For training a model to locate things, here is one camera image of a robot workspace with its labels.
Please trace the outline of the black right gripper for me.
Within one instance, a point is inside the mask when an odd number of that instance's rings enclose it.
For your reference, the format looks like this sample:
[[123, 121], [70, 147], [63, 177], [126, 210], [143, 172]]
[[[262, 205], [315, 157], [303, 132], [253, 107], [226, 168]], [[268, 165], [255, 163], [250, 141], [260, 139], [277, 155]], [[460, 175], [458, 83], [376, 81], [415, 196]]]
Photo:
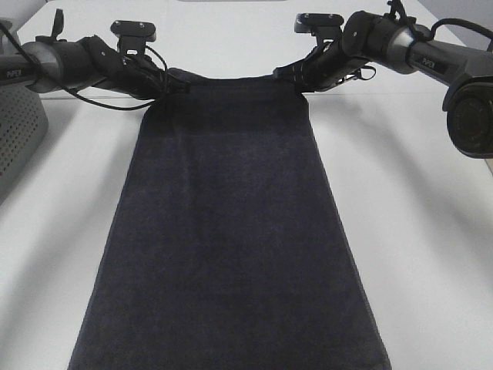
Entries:
[[291, 83], [295, 90], [326, 91], [332, 89], [347, 75], [367, 65], [371, 59], [365, 55], [365, 45], [379, 15], [355, 12], [346, 22], [342, 36], [326, 51], [302, 63], [276, 67], [275, 79]]

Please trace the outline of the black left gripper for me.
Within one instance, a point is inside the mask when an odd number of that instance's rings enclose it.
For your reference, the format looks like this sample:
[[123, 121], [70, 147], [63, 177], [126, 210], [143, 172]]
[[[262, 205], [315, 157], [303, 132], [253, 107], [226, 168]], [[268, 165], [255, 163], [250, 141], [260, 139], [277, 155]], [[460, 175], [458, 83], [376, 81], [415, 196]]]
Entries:
[[148, 55], [120, 55], [97, 35], [83, 38], [82, 46], [101, 76], [93, 87], [125, 93], [139, 100], [190, 90], [190, 82], [166, 75]]

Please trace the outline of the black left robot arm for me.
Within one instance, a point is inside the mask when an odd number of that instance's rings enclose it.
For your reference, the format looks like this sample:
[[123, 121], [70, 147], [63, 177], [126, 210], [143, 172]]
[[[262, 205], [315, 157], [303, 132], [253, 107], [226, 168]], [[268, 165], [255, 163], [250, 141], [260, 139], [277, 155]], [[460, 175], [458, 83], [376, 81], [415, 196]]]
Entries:
[[94, 87], [139, 100], [189, 92], [188, 82], [147, 55], [120, 55], [96, 35], [77, 42], [28, 42], [22, 50], [1, 57], [1, 86], [24, 86], [35, 93]]

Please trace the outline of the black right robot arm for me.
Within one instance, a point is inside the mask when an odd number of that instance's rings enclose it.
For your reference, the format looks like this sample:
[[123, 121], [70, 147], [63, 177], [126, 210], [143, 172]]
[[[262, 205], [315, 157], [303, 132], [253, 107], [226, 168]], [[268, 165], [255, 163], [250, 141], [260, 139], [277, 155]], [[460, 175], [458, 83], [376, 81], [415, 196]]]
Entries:
[[400, 74], [422, 72], [446, 85], [442, 103], [454, 146], [475, 159], [492, 157], [492, 49], [472, 49], [440, 42], [436, 30], [459, 25], [487, 38], [492, 32], [458, 18], [445, 18], [430, 29], [406, 15], [391, 1], [383, 15], [355, 12], [349, 19], [335, 14], [301, 13], [297, 33], [309, 33], [316, 46], [303, 59], [274, 70], [275, 78], [301, 93], [334, 89], [377, 63]]

